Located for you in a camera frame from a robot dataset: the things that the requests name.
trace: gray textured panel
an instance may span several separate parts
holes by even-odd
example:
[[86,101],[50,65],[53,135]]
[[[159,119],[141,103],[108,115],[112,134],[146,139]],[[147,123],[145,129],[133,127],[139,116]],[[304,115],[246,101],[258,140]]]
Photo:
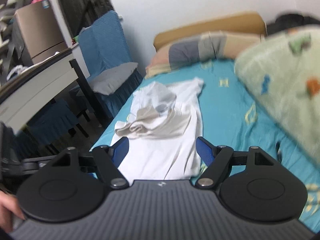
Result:
[[172,44],[169,49],[169,63],[171,68],[191,65],[199,62],[198,41],[200,39],[181,41]]
[[313,233],[298,220],[278,225],[241,220],[224,209],[214,192],[184,180],[135,181],[129,189],[113,191],[83,219],[65,224],[28,220],[11,235],[16,240],[306,240]]

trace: human hand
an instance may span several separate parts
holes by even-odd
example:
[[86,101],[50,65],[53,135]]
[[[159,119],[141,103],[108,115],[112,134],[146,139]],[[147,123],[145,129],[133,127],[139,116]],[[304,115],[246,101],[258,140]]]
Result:
[[12,213],[24,220],[17,198],[0,191],[0,227],[6,233],[12,231]]

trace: blue chair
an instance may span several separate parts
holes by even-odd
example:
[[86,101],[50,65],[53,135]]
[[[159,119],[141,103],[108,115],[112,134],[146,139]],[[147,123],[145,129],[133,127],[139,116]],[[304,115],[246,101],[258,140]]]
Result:
[[59,99],[53,104],[46,104],[32,119],[27,123],[27,130],[31,136],[41,145],[48,145],[59,153],[52,145],[52,142],[60,138],[61,135],[77,126],[82,134],[87,138],[89,135],[79,124],[78,118],[71,112],[67,102]]
[[20,130],[13,138],[12,148],[19,161],[26,158],[40,157],[38,144],[24,130]]
[[[114,11],[109,11],[89,28],[82,30],[78,41],[90,73],[90,77],[87,78],[88,82],[106,69],[132,62],[118,14]],[[129,96],[140,85],[142,79],[143,77],[135,70],[113,94],[107,96],[95,93],[108,117],[112,118],[118,114]],[[69,92],[71,98],[76,101],[82,113],[85,113],[86,109],[92,112],[86,98],[77,96],[79,90],[79,86],[74,87]]]

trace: pillow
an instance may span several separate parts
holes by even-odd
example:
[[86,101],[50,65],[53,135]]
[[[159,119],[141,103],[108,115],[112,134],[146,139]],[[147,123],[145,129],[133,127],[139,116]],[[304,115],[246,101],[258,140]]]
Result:
[[228,32],[207,32],[184,38],[157,52],[146,67],[145,78],[211,58],[235,59],[241,51],[260,42],[261,36],[257,34]]
[[274,34],[236,59],[235,74],[320,164],[320,28]]
[[[88,81],[88,83],[93,92],[108,96],[116,92],[116,90],[121,87],[137,67],[138,63],[136,62],[123,63],[117,67],[102,71],[98,76]],[[79,90],[77,96],[83,95],[82,90]]]

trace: white desk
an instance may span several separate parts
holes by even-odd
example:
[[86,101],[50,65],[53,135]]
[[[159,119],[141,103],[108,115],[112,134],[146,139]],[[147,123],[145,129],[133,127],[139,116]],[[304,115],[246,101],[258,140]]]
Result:
[[106,116],[101,113],[102,106],[74,60],[71,49],[66,49],[40,65],[28,69],[1,86],[0,121],[12,127],[16,133],[45,104],[75,80],[83,91],[86,90],[84,94],[95,110],[97,118],[106,126]]

